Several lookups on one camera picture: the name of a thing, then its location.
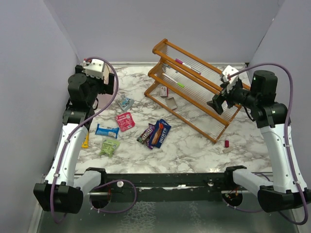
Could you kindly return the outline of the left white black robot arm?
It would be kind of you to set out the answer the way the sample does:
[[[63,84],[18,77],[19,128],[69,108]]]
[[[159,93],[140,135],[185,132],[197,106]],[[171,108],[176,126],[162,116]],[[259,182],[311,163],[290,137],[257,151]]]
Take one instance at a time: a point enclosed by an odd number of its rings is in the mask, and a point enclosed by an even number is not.
[[[77,65],[68,79],[69,100],[63,113],[60,141],[52,167],[43,183],[36,183],[33,193],[46,212],[76,214],[84,196],[92,189],[106,189],[107,179],[103,168],[89,168],[74,178],[77,159],[92,119],[96,116],[94,103],[98,95],[115,96],[118,90],[115,69],[107,64]]]

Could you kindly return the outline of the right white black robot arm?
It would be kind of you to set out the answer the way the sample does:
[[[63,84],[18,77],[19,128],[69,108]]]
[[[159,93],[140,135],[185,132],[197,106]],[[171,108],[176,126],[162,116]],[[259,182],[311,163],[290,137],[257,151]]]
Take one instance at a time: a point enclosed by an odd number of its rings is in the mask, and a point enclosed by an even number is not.
[[[232,166],[225,170],[224,186],[229,190],[244,187],[257,197],[261,208],[267,213],[309,204],[311,191],[302,178],[290,144],[288,108],[275,101],[277,76],[270,71],[257,70],[253,74],[251,87],[247,90],[237,73],[238,70],[231,66],[223,70],[222,90],[207,104],[220,115],[224,111],[224,102],[228,108],[238,104],[250,110],[269,152],[273,181],[258,177],[244,166]]]

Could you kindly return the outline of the blue Burts chips bag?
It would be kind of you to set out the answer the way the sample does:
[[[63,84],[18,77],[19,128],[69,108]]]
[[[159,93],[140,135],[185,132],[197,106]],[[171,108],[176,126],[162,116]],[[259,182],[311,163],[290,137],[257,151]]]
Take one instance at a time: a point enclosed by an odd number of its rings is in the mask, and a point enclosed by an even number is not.
[[[171,126],[163,119],[160,119],[155,124],[155,130],[151,135],[152,145],[156,148],[160,148],[167,137]]]

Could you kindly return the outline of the pink paper bag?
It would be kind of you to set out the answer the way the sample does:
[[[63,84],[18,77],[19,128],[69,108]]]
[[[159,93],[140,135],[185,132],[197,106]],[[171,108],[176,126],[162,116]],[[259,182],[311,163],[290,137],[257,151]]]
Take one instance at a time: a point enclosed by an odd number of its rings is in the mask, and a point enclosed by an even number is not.
[[[109,83],[109,74],[112,73],[114,74],[114,72],[112,71],[112,69],[110,68],[110,66],[108,66],[107,64],[105,64],[104,66],[104,84],[108,84]],[[110,94],[99,94],[97,96],[98,98],[98,109],[102,109],[104,108],[109,101],[111,100],[112,95]]]

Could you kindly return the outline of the pink snack packet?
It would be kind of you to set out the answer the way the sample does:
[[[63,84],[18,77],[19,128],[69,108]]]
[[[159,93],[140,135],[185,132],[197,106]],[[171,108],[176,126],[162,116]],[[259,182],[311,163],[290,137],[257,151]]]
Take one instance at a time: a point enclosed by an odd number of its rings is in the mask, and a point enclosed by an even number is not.
[[[115,116],[115,120],[122,132],[127,131],[135,126],[135,122],[130,112]]]

